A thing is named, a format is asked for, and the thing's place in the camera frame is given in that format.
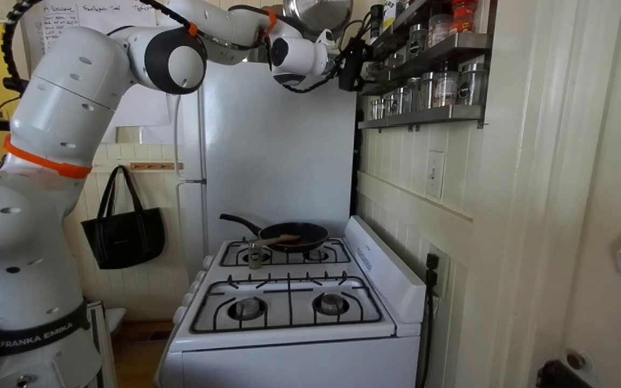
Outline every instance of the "black bag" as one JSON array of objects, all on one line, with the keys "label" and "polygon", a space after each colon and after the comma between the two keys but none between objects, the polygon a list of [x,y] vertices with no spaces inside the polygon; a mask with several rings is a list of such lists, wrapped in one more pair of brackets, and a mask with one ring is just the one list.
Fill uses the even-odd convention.
[{"label": "black bag", "polygon": [[[132,212],[112,212],[118,175],[125,176],[135,201]],[[101,193],[95,219],[82,221],[95,261],[101,270],[120,270],[161,257],[164,248],[164,223],[161,208],[142,208],[129,169],[118,166]]]}]

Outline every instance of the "gas stove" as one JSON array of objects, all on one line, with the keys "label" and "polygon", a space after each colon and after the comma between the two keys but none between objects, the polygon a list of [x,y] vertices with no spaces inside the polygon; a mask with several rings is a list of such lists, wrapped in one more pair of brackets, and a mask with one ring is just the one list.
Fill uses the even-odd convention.
[{"label": "gas stove", "polygon": [[359,218],[310,252],[230,241],[183,297],[157,383],[414,386],[424,304],[418,276]]}]

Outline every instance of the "frying pan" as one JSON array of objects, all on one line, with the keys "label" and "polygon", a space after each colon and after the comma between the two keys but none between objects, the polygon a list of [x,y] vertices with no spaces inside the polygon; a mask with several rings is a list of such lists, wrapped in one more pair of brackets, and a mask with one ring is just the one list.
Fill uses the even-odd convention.
[{"label": "frying pan", "polygon": [[271,243],[271,248],[282,252],[309,252],[329,239],[329,231],[325,225],[309,221],[282,221],[261,228],[251,219],[232,212],[221,212],[221,219],[245,223],[259,239],[277,239]]}]

